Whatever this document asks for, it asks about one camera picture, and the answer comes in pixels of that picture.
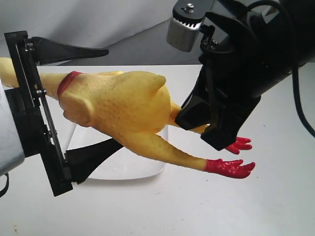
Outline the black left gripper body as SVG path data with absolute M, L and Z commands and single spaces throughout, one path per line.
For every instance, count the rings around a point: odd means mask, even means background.
M 40 154 L 54 196 L 73 189 L 26 31 L 4 34 L 18 88 L 6 91 L 25 157 Z

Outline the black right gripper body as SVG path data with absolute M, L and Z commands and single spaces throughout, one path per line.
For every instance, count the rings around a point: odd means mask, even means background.
M 232 100 L 255 99 L 282 81 L 292 69 L 292 22 L 276 1 L 245 6 L 223 0 L 231 17 L 207 17 L 227 37 L 218 45 L 201 43 L 201 62 L 212 73 L 217 121 L 219 106 Z

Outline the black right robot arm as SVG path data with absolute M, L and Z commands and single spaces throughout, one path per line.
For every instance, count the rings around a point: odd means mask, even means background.
M 179 0 L 173 7 L 167 34 L 172 47 L 189 52 L 203 34 L 202 67 L 175 123 L 185 130 L 205 125 L 201 139 L 222 150 L 236 141 L 262 94 L 291 76 L 298 117 L 314 134 L 302 110 L 298 76 L 315 56 L 314 1 L 221 4 L 229 16 L 214 12 L 211 0 Z

